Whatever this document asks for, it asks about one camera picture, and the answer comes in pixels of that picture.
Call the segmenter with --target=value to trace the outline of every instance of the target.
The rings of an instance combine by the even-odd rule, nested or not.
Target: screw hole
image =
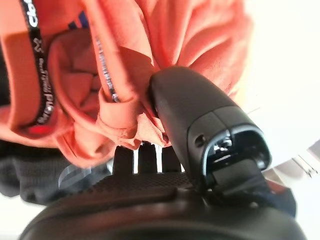
[[[206,138],[203,134],[201,134],[195,139],[194,144],[197,148],[200,148],[205,144],[205,142],[206,142]]]

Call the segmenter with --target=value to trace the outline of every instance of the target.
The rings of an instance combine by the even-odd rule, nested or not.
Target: orange shirt
[[[229,94],[250,31],[241,0],[0,1],[11,97],[0,107],[0,139],[59,148],[83,168],[117,145],[169,146],[150,76],[185,66]]]

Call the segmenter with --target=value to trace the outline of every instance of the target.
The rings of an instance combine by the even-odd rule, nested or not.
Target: orange fabric
[[[117,145],[170,144],[147,93],[153,73],[190,67],[228,94],[244,68],[251,22],[241,0],[24,0],[36,9],[56,96],[49,121],[29,126],[41,97],[21,2],[0,1],[11,92],[0,139],[59,148],[83,168],[107,161]],[[89,29],[80,29],[82,11]]]

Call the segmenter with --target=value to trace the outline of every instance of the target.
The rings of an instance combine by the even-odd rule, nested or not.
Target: black fabric
[[[9,79],[7,68],[0,46],[0,106],[10,104]]]
[[[36,148],[0,141],[0,192],[29,203],[47,205],[66,195],[90,188],[110,175],[107,166],[97,166],[92,174],[68,188],[59,188],[59,177],[70,166],[57,149]]]

